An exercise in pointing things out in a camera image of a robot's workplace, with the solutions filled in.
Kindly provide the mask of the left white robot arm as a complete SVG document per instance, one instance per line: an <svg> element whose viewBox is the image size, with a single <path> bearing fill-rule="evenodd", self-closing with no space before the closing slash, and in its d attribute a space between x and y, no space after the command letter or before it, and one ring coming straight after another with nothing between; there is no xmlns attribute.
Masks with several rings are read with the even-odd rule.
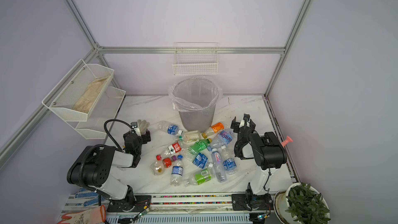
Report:
<svg viewBox="0 0 398 224"><path fill-rule="evenodd" d="M118 122L129 130L123 135L124 147L111 135L108 124ZM109 200L117 210L129 212L138 204L132 186L111 175L112 168L136 168L141 160L142 146L151 141L149 122L138 120L127 123L119 119L104 122L104 131L114 146L98 144L87 146L67 173L67 182L98 194Z"/></svg>

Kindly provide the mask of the green Sprite bottle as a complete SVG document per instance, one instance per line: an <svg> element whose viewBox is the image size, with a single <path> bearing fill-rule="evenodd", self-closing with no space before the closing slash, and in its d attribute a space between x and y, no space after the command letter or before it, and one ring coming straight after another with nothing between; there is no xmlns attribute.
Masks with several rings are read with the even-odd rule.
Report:
<svg viewBox="0 0 398 224"><path fill-rule="evenodd" d="M211 139L204 139L188 146L182 153L184 158L194 159L201 151L205 150L212 142Z"/></svg>

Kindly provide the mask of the blue label bottle near bin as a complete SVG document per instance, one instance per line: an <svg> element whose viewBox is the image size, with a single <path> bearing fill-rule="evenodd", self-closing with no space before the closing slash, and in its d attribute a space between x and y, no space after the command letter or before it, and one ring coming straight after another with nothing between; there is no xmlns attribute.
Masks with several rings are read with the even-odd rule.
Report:
<svg viewBox="0 0 398 224"><path fill-rule="evenodd" d="M160 121L158 124L158 129L173 136L182 135L184 133L184 131L178 125L168 121Z"/></svg>

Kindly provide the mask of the pink spray bottle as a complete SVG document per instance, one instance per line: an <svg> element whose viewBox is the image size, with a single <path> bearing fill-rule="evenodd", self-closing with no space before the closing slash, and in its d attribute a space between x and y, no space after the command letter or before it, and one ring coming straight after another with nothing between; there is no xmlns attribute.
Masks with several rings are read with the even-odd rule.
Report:
<svg viewBox="0 0 398 224"><path fill-rule="evenodd" d="M282 145L282 147L286 147L289 143L292 143L292 142L293 142L293 139L291 137L287 136L286 139L283 142L281 142L281 145Z"/></svg>

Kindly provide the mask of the round red cap bottle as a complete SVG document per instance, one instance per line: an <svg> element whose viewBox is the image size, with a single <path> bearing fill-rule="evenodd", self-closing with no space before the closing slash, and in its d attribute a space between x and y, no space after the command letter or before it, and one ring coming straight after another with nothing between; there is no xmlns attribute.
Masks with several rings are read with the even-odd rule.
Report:
<svg viewBox="0 0 398 224"><path fill-rule="evenodd" d="M172 165L171 158L165 158L161 161L156 161L150 166L150 170L153 172L155 176L162 175L167 168Z"/></svg>

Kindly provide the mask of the clear green cap bottle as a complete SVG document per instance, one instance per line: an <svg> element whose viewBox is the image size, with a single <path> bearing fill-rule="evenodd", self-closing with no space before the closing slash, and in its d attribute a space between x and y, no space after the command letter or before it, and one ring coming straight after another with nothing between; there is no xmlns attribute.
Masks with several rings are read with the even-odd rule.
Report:
<svg viewBox="0 0 398 224"><path fill-rule="evenodd" d="M202 135L199 131L187 131L182 135L178 136L178 140L185 143L192 143L202 139Z"/></svg>

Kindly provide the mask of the red label clear bottle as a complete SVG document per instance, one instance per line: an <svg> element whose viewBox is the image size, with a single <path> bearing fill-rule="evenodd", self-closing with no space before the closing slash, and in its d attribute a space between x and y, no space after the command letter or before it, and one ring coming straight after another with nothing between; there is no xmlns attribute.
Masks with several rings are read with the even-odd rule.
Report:
<svg viewBox="0 0 398 224"><path fill-rule="evenodd" d="M182 151L182 146L180 142L175 142L166 147L166 149L160 154L156 155L156 159L158 161L163 160L165 158L171 157Z"/></svg>

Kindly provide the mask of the orange label juice bottle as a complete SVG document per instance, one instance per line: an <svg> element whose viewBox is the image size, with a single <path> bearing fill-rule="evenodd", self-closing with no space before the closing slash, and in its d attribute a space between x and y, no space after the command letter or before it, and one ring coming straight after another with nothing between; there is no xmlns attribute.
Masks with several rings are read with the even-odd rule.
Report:
<svg viewBox="0 0 398 224"><path fill-rule="evenodd" d="M202 133L202 137L204 139L207 139L210 136L213 136L214 134L217 134L219 131L224 129L224 125L219 122L214 124L213 126L207 128L203 133Z"/></svg>

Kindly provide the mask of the blue cap water bottle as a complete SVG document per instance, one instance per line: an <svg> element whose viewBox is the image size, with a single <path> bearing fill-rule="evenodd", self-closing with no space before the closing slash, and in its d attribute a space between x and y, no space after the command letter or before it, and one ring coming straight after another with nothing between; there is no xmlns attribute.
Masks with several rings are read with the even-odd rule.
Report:
<svg viewBox="0 0 398 224"><path fill-rule="evenodd" d="M176 160L175 164L173 165L172 172L171 172L170 184L172 186L178 186L182 182L183 170L184 170L183 156L178 155L177 160Z"/></svg>

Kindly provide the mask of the Ganten clear water bottle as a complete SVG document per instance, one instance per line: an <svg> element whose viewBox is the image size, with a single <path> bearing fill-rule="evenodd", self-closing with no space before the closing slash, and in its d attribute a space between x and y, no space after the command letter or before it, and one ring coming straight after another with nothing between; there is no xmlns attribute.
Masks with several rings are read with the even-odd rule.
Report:
<svg viewBox="0 0 398 224"><path fill-rule="evenodd" d="M219 183L227 181L226 172L220 152L216 148L211 149L211 157L213 162L214 174Z"/></svg>

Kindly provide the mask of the crushed green label bottle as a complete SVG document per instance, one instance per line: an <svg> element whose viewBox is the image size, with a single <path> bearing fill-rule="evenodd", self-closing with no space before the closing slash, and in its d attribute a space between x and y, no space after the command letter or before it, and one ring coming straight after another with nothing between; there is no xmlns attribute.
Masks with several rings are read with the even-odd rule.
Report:
<svg viewBox="0 0 398 224"><path fill-rule="evenodd" d="M184 181L184 186L198 186L215 178L213 163L210 163L206 169L191 173Z"/></svg>

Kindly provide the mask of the white mesh lower shelf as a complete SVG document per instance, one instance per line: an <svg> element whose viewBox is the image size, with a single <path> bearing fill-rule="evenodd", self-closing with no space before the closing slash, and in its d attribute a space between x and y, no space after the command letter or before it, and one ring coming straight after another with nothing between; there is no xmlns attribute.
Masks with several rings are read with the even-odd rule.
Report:
<svg viewBox="0 0 398 224"><path fill-rule="evenodd" d="M114 119L125 98L125 91L109 86L100 97L86 122L79 122L75 130L86 140L106 138L104 123Z"/></svg>

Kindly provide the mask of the white cotton work glove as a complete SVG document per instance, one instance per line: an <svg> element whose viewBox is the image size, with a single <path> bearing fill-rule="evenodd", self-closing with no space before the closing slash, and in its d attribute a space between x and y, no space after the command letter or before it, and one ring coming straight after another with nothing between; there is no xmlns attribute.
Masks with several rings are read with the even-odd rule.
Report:
<svg viewBox="0 0 398 224"><path fill-rule="evenodd" d="M145 135L150 123L147 122L146 120L140 120L140 119L135 121L135 122L139 123L139 129L140 129L140 132L141 132L141 136Z"/></svg>

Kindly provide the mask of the white mesh upper shelf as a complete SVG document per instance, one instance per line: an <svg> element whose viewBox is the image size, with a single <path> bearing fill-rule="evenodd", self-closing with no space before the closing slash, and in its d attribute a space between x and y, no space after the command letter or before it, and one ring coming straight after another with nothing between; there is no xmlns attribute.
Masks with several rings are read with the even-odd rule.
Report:
<svg viewBox="0 0 398 224"><path fill-rule="evenodd" d="M88 84L96 78L105 76L109 76L109 79L105 83L104 88L100 92L89 113L85 114L74 111L73 106L84 94ZM113 77L113 69L99 64L86 63L81 59L69 71L69 74L65 75L63 80L47 94L42 100L42 105L65 122L86 122Z"/></svg>

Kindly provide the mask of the grey mesh waste bin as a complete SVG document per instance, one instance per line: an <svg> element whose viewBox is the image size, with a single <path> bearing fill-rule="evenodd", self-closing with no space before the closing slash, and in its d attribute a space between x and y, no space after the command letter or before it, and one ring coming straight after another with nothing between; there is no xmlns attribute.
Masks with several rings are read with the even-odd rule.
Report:
<svg viewBox="0 0 398 224"><path fill-rule="evenodd" d="M222 97L215 82L190 77L169 87L168 93L185 130L203 132L211 126L216 103Z"/></svg>

